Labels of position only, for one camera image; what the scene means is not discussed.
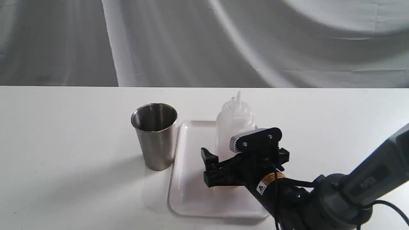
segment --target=white table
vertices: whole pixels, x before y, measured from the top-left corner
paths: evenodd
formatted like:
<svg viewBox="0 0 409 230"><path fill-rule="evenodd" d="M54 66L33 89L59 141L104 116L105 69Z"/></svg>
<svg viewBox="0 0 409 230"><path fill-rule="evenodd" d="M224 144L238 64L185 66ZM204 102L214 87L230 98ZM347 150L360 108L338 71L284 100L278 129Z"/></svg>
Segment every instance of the white table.
<svg viewBox="0 0 409 230"><path fill-rule="evenodd" d="M409 122L406 89L241 89L260 127L279 127L286 175L349 173ZM274 229L187 218L167 206L172 167L146 169L131 113L149 102L214 120L237 89L0 87L0 229ZM409 183L385 195L409 214ZM377 205L362 229L405 229Z"/></svg>

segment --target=metal cup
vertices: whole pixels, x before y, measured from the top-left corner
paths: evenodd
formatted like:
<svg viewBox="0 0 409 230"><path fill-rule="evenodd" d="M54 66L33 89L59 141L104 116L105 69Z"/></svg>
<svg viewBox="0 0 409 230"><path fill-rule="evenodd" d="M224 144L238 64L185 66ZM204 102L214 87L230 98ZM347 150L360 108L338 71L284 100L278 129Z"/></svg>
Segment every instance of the metal cup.
<svg viewBox="0 0 409 230"><path fill-rule="evenodd" d="M139 107L132 114L145 164L152 170L167 169L175 157L176 110L167 104L152 103Z"/></svg>

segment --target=white plastic tray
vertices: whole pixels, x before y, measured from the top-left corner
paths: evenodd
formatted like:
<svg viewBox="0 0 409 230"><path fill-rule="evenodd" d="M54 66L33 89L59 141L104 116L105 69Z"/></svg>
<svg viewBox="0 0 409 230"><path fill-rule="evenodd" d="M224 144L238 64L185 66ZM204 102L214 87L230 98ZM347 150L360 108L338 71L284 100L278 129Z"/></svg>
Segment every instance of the white plastic tray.
<svg viewBox="0 0 409 230"><path fill-rule="evenodd" d="M216 122L185 121L181 124L169 190L169 206L185 216L262 219L269 216L245 187L208 188L200 148L214 153Z"/></svg>

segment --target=gray fabric backdrop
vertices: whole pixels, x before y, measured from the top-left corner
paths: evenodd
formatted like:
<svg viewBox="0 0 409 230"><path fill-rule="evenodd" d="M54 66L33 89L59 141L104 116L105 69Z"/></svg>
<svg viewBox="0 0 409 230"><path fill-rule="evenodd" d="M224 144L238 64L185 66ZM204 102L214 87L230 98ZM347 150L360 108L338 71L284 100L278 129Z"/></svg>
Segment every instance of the gray fabric backdrop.
<svg viewBox="0 0 409 230"><path fill-rule="evenodd" d="M409 87L407 0L0 0L0 84Z"/></svg>

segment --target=warning label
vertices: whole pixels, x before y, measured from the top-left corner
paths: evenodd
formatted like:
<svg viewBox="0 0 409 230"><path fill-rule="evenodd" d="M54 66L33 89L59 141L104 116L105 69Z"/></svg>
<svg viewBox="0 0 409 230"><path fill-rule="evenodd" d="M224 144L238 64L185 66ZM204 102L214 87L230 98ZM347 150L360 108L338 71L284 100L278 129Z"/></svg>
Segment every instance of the warning label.
<svg viewBox="0 0 409 230"><path fill-rule="evenodd" d="M267 188L267 185L265 185L263 181L260 181L260 183L258 183L256 190L262 195L266 188Z"/></svg>

